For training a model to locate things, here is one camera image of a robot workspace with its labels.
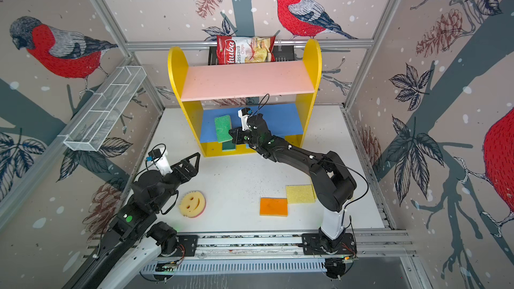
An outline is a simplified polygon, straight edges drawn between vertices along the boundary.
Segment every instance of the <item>white wire basket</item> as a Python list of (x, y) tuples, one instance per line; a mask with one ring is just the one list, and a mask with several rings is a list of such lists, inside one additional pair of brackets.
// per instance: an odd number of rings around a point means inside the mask
[(146, 73), (141, 66), (124, 66), (111, 76), (116, 78), (104, 92), (95, 93), (100, 97), (64, 141), (71, 150), (98, 151)]

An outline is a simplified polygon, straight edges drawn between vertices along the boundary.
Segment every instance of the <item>chips bag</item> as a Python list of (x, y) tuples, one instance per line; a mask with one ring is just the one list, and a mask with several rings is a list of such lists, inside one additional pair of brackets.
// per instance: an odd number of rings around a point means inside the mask
[(275, 61), (273, 37), (217, 36), (216, 55), (218, 64), (243, 64), (248, 62)]

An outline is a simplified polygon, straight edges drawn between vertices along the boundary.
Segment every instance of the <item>pink shelf board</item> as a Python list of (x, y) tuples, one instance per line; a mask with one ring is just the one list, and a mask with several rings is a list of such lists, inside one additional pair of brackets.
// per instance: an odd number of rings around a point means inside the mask
[(314, 93), (303, 61), (189, 67), (182, 101)]

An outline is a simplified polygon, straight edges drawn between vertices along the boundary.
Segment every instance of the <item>round sponge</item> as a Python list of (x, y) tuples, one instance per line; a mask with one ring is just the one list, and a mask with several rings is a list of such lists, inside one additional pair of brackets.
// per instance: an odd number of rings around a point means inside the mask
[(180, 213), (188, 218), (196, 218), (205, 209), (205, 197), (199, 191), (186, 194), (178, 206)]

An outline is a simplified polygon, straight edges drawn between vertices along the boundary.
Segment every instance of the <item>blue shelf board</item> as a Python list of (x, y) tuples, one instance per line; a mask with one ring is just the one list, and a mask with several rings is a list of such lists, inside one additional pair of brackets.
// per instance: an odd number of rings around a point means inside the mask
[[(241, 126), (241, 119), (237, 112), (245, 106), (234, 108), (223, 108), (203, 111), (202, 133), (200, 135), (200, 143), (217, 142), (216, 127), (214, 119), (216, 117), (230, 115), (232, 128)], [(255, 113), (257, 106), (251, 106), (250, 109)], [(272, 135), (288, 136), (302, 135), (303, 128), (298, 115), (295, 104), (275, 104), (263, 106), (259, 113), (262, 113), (263, 119), (268, 125)]]

